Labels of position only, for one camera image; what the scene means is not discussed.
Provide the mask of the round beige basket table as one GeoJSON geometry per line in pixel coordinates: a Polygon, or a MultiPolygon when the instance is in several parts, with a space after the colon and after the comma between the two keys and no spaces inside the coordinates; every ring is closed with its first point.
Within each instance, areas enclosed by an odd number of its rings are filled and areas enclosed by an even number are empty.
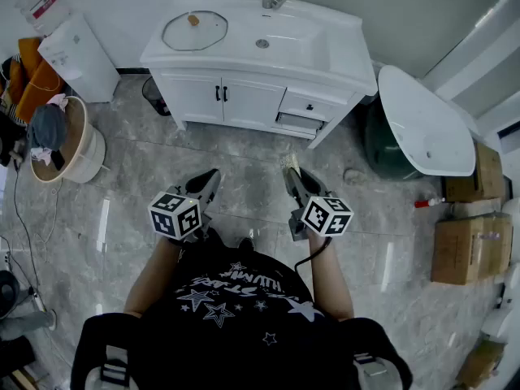
{"type": "Polygon", "coordinates": [[[51,162],[31,160],[32,173],[43,183],[67,179],[78,184],[89,182],[103,167],[106,142],[103,135],[89,122],[85,103],[78,97],[67,97],[65,117],[67,139],[59,150],[64,164],[60,170],[51,162]]]}

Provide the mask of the white vanity sink cabinet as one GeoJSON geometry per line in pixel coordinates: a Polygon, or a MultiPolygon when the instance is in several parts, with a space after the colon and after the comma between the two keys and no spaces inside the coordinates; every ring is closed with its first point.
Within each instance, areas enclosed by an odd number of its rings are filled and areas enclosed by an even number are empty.
{"type": "Polygon", "coordinates": [[[305,138],[311,147],[377,90],[362,20],[297,0],[278,10],[262,0],[173,0],[141,63],[180,129],[248,128],[305,138]],[[164,27],[190,11],[220,14],[226,37],[205,50],[169,48],[164,27]]]}

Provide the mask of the white water dispenser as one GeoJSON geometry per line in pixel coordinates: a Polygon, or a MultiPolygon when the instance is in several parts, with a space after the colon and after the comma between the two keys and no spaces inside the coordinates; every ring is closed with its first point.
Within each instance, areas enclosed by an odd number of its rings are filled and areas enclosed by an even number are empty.
{"type": "Polygon", "coordinates": [[[120,75],[81,13],[60,24],[38,51],[85,102],[113,99],[120,75]]]}

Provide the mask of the black star-print shirt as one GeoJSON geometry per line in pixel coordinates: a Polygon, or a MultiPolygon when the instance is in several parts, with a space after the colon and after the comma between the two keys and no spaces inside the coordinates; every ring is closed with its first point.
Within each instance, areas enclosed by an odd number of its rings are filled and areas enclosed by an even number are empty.
{"type": "Polygon", "coordinates": [[[313,282],[215,230],[181,248],[171,282],[140,318],[88,318],[71,390],[410,390],[412,372],[383,327],[338,321],[313,282]]]}

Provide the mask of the small cardboard box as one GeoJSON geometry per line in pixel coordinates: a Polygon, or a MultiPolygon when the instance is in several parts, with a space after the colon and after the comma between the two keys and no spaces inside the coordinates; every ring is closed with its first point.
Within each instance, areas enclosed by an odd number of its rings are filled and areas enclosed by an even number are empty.
{"type": "Polygon", "coordinates": [[[447,202],[476,202],[505,195],[499,153],[478,141],[474,142],[474,149],[475,168],[471,176],[443,178],[447,202]]]}

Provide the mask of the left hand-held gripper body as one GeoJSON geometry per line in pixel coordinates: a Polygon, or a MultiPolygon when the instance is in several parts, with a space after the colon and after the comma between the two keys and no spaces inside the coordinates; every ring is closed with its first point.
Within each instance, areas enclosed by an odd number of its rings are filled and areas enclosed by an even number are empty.
{"type": "Polygon", "coordinates": [[[172,185],[166,191],[160,191],[147,207],[154,232],[182,241],[195,235],[197,230],[207,229],[210,218],[204,211],[213,199],[211,188],[187,193],[180,185],[172,185]]]}

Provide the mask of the large cardboard box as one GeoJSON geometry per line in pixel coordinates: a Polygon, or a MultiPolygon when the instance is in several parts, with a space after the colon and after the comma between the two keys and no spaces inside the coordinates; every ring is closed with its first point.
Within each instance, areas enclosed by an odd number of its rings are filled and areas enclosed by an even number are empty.
{"type": "Polygon", "coordinates": [[[501,275],[509,268],[512,217],[493,212],[435,225],[431,281],[467,285],[501,275]]]}

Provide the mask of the flat cardboard box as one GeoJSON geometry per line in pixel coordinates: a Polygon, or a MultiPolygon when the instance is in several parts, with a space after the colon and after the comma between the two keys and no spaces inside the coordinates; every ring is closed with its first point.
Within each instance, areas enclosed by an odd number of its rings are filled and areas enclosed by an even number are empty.
{"type": "Polygon", "coordinates": [[[457,381],[466,388],[478,388],[493,375],[504,351],[504,343],[481,340],[466,357],[457,375],[457,381]]]}

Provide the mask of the grey cloth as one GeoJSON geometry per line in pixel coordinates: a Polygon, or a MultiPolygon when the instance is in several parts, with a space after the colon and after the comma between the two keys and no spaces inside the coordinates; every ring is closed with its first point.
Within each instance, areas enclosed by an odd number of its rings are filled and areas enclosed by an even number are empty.
{"type": "Polygon", "coordinates": [[[28,143],[31,149],[59,150],[67,139],[65,113],[55,104],[38,106],[28,125],[28,143]]]}

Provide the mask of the person's left forearm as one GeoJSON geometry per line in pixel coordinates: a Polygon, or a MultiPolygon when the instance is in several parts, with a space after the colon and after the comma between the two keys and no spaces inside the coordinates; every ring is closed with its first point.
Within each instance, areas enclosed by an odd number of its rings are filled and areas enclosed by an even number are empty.
{"type": "Polygon", "coordinates": [[[131,287],[123,312],[140,318],[166,292],[179,261],[181,248],[161,237],[131,287]]]}

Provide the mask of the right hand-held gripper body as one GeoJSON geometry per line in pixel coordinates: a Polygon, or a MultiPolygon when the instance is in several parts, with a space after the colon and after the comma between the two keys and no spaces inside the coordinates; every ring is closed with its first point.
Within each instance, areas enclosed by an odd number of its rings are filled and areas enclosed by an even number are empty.
{"type": "Polygon", "coordinates": [[[293,241],[308,238],[306,229],[321,237],[342,236],[354,217],[347,202],[338,197],[310,197],[291,213],[288,225],[293,241]]]}

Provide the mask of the person's right forearm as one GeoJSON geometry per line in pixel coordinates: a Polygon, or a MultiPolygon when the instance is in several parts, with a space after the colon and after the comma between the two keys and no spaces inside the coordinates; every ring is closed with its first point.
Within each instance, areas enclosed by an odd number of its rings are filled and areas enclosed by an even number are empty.
{"type": "Polygon", "coordinates": [[[332,242],[306,230],[315,303],[338,321],[354,317],[353,303],[332,242]]]}

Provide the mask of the black mesh waste bin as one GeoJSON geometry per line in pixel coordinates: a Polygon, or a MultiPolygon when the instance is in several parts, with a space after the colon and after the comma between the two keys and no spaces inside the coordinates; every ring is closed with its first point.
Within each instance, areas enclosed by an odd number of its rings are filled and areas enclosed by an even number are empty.
{"type": "Polygon", "coordinates": [[[142,96],[149,102],[155,111],[161,116],[171,116],[171,112],[161,95],[154,78],[149,77],[141,88],[142,96]]]}

